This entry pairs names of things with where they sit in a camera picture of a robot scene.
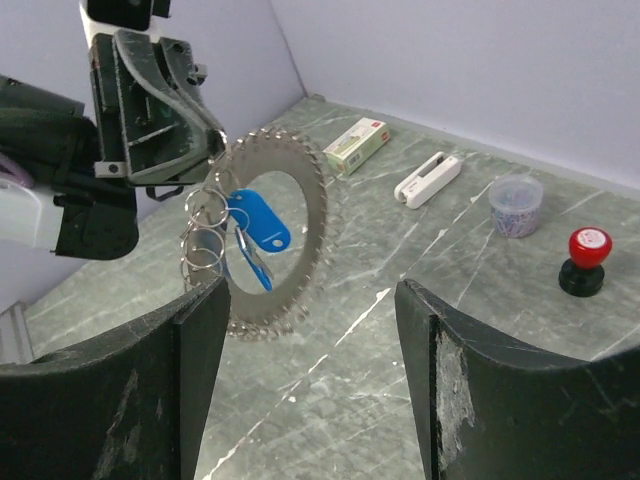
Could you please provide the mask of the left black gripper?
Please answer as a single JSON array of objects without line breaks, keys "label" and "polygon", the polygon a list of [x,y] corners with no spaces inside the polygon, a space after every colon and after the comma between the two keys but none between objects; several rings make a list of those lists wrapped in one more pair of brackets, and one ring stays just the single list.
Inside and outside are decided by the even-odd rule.
[{"label": "left black gripper", "polygon": [[191,45],[121,29],[95,35],[89,58],[102,160],[122,163],[135,186],[203,181],[225,142]]}]

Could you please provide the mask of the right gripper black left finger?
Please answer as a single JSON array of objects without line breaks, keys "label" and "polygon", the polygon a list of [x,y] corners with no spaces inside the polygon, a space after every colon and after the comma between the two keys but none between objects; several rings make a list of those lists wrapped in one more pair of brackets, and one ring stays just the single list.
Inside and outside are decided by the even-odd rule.
[{"label": "right gripper black left finger", "polygon": [[1,368],[5,479],[191,479],[230,313],[225,281]]}]

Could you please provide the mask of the clear cup of paperclips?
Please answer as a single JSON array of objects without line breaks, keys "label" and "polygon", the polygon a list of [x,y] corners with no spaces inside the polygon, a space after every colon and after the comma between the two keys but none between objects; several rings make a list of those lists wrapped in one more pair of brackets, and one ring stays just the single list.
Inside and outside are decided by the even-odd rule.
[{"label": "clear cup of paperclips", "polygon": [[498,177],[489,189],[491,219],[498,233],[519,239],[535,232],[544,196],[543,185],[527,174]]}]

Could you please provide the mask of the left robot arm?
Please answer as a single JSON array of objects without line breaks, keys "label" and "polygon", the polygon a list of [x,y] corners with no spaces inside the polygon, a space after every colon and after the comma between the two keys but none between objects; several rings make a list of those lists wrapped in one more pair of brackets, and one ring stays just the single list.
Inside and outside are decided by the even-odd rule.
[{"label": "left robot arm", "polygon": [[136,192],[156,201],[202,182],[224,150],[189,43],[119,29],[89,49],[95,114],[1,80],[2,230],[55,255],[109,261],[139,240]]}]

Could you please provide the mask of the blue tagged key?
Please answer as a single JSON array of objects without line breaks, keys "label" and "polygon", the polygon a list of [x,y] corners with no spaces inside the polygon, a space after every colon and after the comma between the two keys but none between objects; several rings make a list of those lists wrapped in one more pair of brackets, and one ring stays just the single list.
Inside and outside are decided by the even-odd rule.
[{"label": "blue tagged key", "polygon": [[226,226],[222,272],[245,293],[265,294],[274,288],[273,273],[249,235],[235,223]]},{"label": "blue tagged key", "polygon": [[289,247],[291,232],[257,191],[238,189],[231,193],[227,204],[235,222],[260,249],[279,253]]}]

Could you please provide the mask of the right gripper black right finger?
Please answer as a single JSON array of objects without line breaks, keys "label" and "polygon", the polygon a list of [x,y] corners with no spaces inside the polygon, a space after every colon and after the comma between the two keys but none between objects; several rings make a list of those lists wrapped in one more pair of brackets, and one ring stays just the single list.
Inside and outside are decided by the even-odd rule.
[{"label": "right gripper black right finger", "polygon": [[584,361],[507,335],[413,280],[396,324],[428,479],[635,479],[639,351]]}]

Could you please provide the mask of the white stapler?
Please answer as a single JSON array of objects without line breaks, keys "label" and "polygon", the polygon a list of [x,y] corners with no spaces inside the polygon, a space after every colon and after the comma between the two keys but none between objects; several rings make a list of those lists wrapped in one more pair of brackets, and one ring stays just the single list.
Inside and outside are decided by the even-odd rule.
[{"label": "white stapler", "polygon": [[462,164],[453,155],[435,153],[395,187],[395,200],[418,209],[460,174]]}]

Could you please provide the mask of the green white staple box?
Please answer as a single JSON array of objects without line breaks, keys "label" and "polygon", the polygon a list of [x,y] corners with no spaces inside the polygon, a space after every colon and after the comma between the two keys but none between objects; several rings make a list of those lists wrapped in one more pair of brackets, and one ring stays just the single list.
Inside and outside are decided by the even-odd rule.
[{"label": "green white staple box", "polygon": [[362,117],[323,153],[333,170],[351,175],[390,139],[389,126],[385,122]]}]

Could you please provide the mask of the aluminium rail frame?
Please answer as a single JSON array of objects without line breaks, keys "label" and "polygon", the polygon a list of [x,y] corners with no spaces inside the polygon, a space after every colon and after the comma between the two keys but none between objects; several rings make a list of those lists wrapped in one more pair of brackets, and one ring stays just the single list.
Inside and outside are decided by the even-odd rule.
[{"label": "aluminium rail frame", "polygon": [[24,304],[16,302],[1,313],[0,358],[2,364],[28,364],[35,359],[24,311]]}]

